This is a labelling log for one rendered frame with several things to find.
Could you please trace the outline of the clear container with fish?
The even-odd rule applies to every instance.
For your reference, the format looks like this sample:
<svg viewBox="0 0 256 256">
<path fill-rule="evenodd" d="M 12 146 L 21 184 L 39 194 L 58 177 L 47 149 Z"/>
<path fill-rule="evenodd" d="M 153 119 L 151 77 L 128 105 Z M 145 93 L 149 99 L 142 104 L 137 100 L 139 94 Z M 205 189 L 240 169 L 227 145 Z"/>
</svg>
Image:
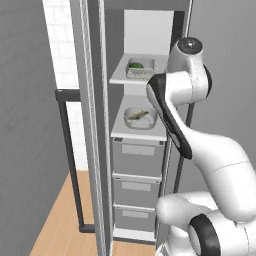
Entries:
<svg viewBox="0 0 256 256">
<path fill-rule="evenodd" d="M 123 114 L 125 125 L 134 130 L 150 130 L 157 121 L 157 113 L 153 108 L 127 108 Z"/>
</svg>

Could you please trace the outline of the clear container with vegetables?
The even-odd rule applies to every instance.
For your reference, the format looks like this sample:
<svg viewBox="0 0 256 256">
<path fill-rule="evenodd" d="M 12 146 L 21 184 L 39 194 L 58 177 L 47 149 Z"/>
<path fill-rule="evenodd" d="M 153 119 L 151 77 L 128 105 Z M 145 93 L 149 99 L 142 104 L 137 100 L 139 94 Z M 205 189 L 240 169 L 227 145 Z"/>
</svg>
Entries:
<svg viewBox="0 0 256 256">
<path fill-rule="evenodd" d="M 130 58 L 126 66 L 129 79 L 147 80 L 155 74 L 154 60 L 148 58 Z"/>
</svg>

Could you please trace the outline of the white fridge shelf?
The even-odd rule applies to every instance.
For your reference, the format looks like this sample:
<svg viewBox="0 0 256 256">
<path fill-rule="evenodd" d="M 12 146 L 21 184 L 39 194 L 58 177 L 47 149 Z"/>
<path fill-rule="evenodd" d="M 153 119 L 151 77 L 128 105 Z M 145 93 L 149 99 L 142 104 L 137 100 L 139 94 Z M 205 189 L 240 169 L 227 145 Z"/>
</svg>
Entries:
<svg viewBox="0 0 256 256">
<path fill-rule="evenodd" d="M 129 108 L 133 108 L 133 112 L 139 112 L 141 110 L 151 111 L 155 115 L 155 126 L 151 129 L 145 130 L 128 128 L 124 122 L 124 112 Z M 132 95 L 125 95 L 123 97 L 114 122 L 114 126 L 111 131 L 111 136 L 151 141 L 167 140 L 166 129 L 147 98 L 143 96 Z"/>
<path fill-rule="evenodd" d="M 154 60 L 155 74 L 163 73 L 167 66 L 167 55 L 143 55 L 143 54 L 124 54 L 120 59 L 115 71 L 109 82 L 111 84 L 136 84 L 145 85 L 147 80 L 129 79 L 126 77 L 126 66 L 130 58 L 148 58 Z"/>
</svg>

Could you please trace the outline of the grey fridge drawer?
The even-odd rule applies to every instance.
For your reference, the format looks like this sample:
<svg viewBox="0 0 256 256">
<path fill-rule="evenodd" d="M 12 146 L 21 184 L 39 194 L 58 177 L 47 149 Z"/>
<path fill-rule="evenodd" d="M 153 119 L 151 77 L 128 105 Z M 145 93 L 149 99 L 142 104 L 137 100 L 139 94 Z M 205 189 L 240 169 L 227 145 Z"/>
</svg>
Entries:
<svg viewBox="0 0 256 256">
<path fill-rule="evenodd" d="M 113 170 L 119 174 L 159 177 L 162 172 L 164 141 L 113 139 Z"/>
<path fill-rule="evenodd" d="M 154 208 L 159 196 L 161 177 L 114 173 L 114 202 L 118 205 Z"/>
<path fill-rule="evenodd" d="M 153 232 L 156 212 L 154 208 L 114 205 L 115 226 L 117 228 Z"/>
</svg>

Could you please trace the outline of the grey fridge door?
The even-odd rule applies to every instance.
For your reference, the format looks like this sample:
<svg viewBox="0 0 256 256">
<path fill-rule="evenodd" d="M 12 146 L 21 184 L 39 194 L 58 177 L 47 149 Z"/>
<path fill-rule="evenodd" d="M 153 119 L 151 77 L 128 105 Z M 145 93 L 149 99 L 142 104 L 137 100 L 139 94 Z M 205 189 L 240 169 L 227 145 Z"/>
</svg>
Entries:
<svg viewBox="0 0 256 256">
<path fill-rule="evenodd" d="M 97 256 L 112 256 L 99 0 L 70 0 Z"/>
</svg>

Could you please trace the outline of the grey fridge body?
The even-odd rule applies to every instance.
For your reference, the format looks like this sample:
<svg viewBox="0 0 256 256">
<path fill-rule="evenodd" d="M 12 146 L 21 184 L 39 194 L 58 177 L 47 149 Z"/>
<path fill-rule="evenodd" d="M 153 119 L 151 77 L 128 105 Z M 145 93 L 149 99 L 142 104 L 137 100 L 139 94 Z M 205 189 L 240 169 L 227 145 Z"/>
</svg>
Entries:
<svg viewBox="0 0 256 256">
<path fill-rule="evenodd" d="M 256 0 L 168 1 L 186 4 L 184 32 L 202 40 L 213 77 L 192 126 L 235 139 L 256 168 Z"/>
</svg>

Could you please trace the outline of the black metal frame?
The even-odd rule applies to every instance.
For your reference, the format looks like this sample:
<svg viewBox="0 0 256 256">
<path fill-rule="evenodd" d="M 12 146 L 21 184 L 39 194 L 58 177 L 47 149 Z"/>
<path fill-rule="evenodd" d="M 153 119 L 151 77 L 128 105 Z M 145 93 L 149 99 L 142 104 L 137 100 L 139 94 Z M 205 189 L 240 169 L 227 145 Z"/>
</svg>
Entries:
<svg viewBox="0 0 256 256">
<path fill-rule="evenodd" d="M 94 233 L 95 232 L 95 225 L 94 224 L 86 224 L 84 222 L 83 210 L 82 210 L 82 203 L 78 185 L 78 177 L 73 153 L 73 146 L 72 146 L 72 138 L 70 132 L 70 125 L 68 119 L 68 112 L 67 112 L 67 102 L 80 102 L 80 90 L 79 89 L 56 89 L 55 90 L 55 98 L 58 103 L 63 136 L 65 141 L 68 165 L 69 165 L 69 173 L 71 177 L 71 184 L 73 188 L 77 218 L 78 218 L 78 229 L 81 233 Z"/>
</svg>

